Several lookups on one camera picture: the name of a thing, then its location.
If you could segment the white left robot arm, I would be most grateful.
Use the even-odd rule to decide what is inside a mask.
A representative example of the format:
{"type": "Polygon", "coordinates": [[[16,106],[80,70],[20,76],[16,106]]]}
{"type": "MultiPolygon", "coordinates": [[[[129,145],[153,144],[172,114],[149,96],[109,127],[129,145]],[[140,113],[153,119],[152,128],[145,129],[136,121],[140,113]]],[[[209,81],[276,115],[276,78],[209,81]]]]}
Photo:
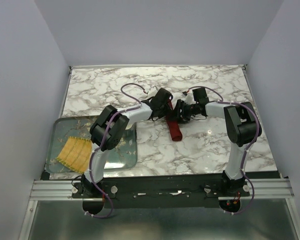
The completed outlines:
{"type": "Polygon", "coordinates": [[[118,145],[126,127],[165,117],[171,111],[169,101],[172,99],[171,92],[160,88],[154,96],[135,106],[117,109],[108,105],[103,109],[90,128],[92,152],[88,167],[81,177],[82,188],[87,196],[94,198],[100,193],[99,182],[104,176],[109,151],[118,145]]]}

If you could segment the red cloth napkin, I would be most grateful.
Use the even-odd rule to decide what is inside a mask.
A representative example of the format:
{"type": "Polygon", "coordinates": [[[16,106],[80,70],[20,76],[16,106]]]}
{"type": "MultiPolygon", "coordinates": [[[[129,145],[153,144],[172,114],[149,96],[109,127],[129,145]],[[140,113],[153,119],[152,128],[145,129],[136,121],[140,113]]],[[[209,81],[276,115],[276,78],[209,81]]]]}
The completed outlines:
{"type": "Polygon", "coordinates": [[[182,135],[182,132],[180,131],[178,122],[175,121],[175,120],[172,120],[172,118],[170,116],[172,114],[172,110],[173,110],[171,100],[168,101],[168,106],[169,106],[169,112],[165,116],[166,123],[169,127],[169,132],[170,132],[170,136],[171,136],[172,141],[179,142],[179,141],[182,140],[183,135],[182,135]]]}

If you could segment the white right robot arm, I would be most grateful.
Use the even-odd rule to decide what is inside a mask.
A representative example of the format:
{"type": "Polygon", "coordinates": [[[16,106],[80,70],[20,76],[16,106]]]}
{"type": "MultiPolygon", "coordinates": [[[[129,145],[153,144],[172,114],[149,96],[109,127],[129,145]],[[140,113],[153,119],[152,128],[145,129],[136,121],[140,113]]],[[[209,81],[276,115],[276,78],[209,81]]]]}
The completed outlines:
{"type": "Polygon", "coordinates": [[[180,124],[190,121],[193,116],[220,118],[225,121],[226,132],[231,141],[229,160],[222,173],[220,191],[231,196],[245,185],[245,165],[247,152],[262,133],[258,117],[250,102],[210,101],[206,93],[211,88],[194,86],[192,91],[195,103],[178,100],[172,112],[172,119],[180,124]]]}

